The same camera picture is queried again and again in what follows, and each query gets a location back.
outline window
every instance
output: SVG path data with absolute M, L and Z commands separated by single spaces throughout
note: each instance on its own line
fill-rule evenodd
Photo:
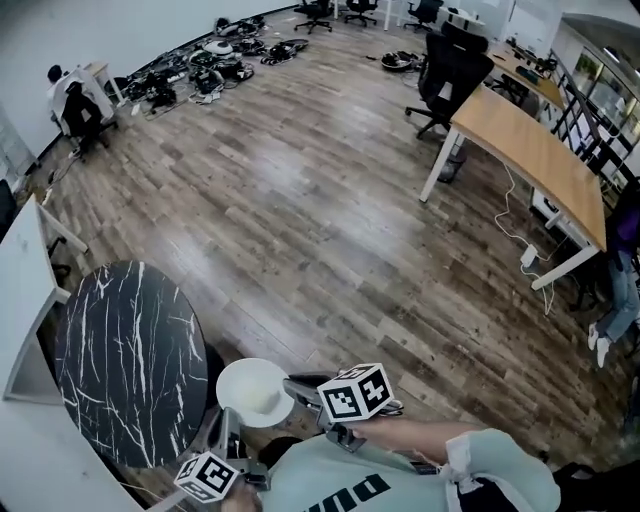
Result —
M 589 99 L 598 107 L 598 113 L 613 126 L 620 128 L 633 108 L 634 97 L 609 68 L 602 69 Z
M 603 67 L 602 62 L 593 53 L 586 48 L 582 51 L 573 72 L 573 80 L 582 94 L 589 93 Z

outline white bowl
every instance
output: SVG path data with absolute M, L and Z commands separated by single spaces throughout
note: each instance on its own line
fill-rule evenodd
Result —
M 287 377 L 282 368 L 266 359 L 240 359 L 218 377 L 218 402 L 222 408 L 236 411 L 247 427 L 272 427 L 293 410 L 294 400 L 282 385 Z

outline equipment pile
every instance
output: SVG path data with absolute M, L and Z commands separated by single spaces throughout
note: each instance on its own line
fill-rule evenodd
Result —
M 251 78 L 253 65 L 244 57 L 263 56 L 263 64 L 287 62 L 307 47 L 306 39 L 282 41 L 267 48 L 256 36 L 265 29 L 262 16 L 230 23 L 216 21 L 213 35 L 160 55 L 126 79 L 118 78 L 123 93 L 132 103 L 144 103 L 142 109 L 155 116 L 168 112 L 185 101 L 209 104 L 220 97 L 223 89 L 236 87 Z

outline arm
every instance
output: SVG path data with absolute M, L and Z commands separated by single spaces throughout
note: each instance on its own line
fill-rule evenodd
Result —
M 262 503 L 253 486 L 238 477 L 230 494 L 222 502 L 221 512 L 262 512 Z
M 346 423 L 356 437 L 396 452 L 413 452 L 427 460 L 447 462 L 446 444 L 449 439 L 465 432 L 481 430 L 468 423 L 420 423 L 404 418 L 376 418 L 357 423 Z

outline desk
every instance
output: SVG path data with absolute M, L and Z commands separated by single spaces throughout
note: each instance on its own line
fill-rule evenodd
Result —
M 120 91 L 118 84 L 116 84 L 116 81 L 113 78 L 111 78 L 108 68 L 109 68 L 109 64 L 107 64 L 106 62 L 96 61 L 86 65 L 84 69 L 87 70 L 89 73 L 91 73 L 93 78 L 95 78 L 96 80 L 98 79 L 98 76 L 104 73 L 104 75 L 107 77 L 107 80 L 111 84 L 111 87 L 113 87 L 113 90 L 116 93 L 116 97 L 118 98 L 118 107 L 122 107 L 126 103 L 126 101 L 122 96 L 122 92 Z
M 473 16 L 471 16 L 467 11 L 464 11 L 462 9 L 458 9 L 458 13 L 453 13 L 449 10 L 448 7 L 442 6 L 440 7 L 440 12 L 445 13 L 448 17 L 449 17 L 449 21 L 453 23 L 453 19 L 457 19 L 463 22 L 463 29 L 464 30 L 468 30 L 469 29 L 469 23 L 472 23 L 473 25 L 478 25 L 479 27 L 484 27 L 485 23 L 484 21 L 480 21 L 476 18 L 474 18 Z
M 539 189 L 589 241 L 578 254 L 535 280 L 534 290 L 570 272 L 599 250 L 606 251 L 598 177 L 544 126 L 484 86 L 476 89 L 451 119 L 451 130 L 420 194 L 421 201 L 429 198 L 459 137 L 471 139 Z
M 558 86 L 554 84 L 552 80 L 541 78 L 538 80 L 538 85 L 535 85 L 516 71 L 518 66 L 531 68 L 527 66 L 525 60 L 515 58 L 513 49 L 506 45 L 497 45 L 489 48 L 487 56 L 493 61 L 496 67 L 507 74 L 509 78 L 512 78 L 530 91 L 533 91 L 543 102 L 550 103 L 560 110 L 564 110 L 564 101 L 560 95 L 560 89 L 558 89 Z
M 47 254 L 43 224 L 47 223 L 82 252 L 87 246 L 31 196 L 0 244 L 0 283 L 5 299 L 0 307 L 0 399 L 60 403 L 48 386 L 50 372 L 36 331 L 56 302 L 69 292 L 56 283 Z

